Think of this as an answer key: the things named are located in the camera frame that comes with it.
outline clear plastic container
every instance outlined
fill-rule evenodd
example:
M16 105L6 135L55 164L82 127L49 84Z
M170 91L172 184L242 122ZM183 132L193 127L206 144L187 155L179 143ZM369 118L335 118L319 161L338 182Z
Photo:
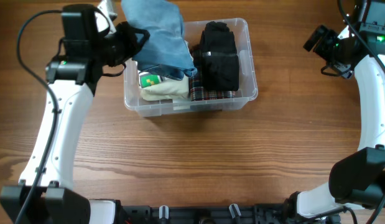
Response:
M199 44L202 31L211 21L185 23L185 40L189 46ZM250 45L248 23L241 18L220 19L234 32L236 49L239 56L239 90L235 98L205 101L158 100L146 101L140 97L138 72L136 63L126 62L124 71L124 105L127 109L137 111L140 116L160 116L162 114L185 113L206 110L239 110L247 102L258 95L256 73L254 72L253 56Z

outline green light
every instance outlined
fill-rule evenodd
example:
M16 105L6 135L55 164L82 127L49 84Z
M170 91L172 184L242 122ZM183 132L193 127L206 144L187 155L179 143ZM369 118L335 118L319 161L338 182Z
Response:
M378 41L383 42L385 40L385 36L378 36Z

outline black folded garment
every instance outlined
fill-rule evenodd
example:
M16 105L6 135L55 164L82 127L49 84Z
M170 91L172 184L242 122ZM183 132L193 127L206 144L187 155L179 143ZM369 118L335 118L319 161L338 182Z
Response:
M209 22L200 39L202 84L207 90L238 91L239 58L234 33L223 22Z

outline blue cloth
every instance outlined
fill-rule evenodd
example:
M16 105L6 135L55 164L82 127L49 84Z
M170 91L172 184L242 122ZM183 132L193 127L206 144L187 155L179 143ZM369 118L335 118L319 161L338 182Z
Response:
M174 80L182 80L184 74L197 74L183 39L183 18L175 4L165 0L122 0L122 9L131 26L148 30L151 35L132 58L138 62L138 70Z

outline table top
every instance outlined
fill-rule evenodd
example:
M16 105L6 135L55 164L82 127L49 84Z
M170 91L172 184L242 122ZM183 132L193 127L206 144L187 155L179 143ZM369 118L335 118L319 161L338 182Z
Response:
M325 62L302 48L320 24L343 28L335 1L175 3L185 21L248 22L259 96L237 111L141 118L124 107L123 77L103 77L80 134L76 192L153 207L282 203L325 183L334 163L356 152L355 79L321 75ZM17 183L44 111L44 89L17 63L16 34L31 15L64 5L0 4L0 189ZM118 9L115 24L124 20ZM44 76L62 35L59 15L33 21L22 40L26 64ZM364 223L371 211L357 214ZM0 223L9 223L1 206Z

